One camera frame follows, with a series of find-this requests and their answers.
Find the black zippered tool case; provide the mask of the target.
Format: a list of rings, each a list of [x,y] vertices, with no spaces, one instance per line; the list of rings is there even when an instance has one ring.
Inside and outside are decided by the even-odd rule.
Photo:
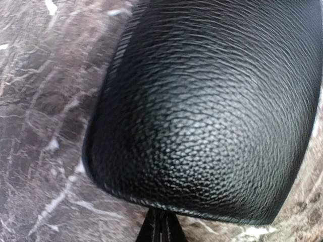
[[[270,224],[321,79],[320,1],[139,1],[88,124],[85,171],[135,204]]]

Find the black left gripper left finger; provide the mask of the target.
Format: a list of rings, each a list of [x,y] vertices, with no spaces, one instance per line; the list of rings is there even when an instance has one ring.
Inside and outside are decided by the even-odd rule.
[[[136,242],[160,242],[160,216],[160,210],[151,208],[148,210]]]

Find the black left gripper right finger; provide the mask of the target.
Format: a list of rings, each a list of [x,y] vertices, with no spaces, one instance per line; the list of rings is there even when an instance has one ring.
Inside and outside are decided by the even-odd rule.
[[[187,242],[176,214],[163,212],[161,214],[161,241]]]

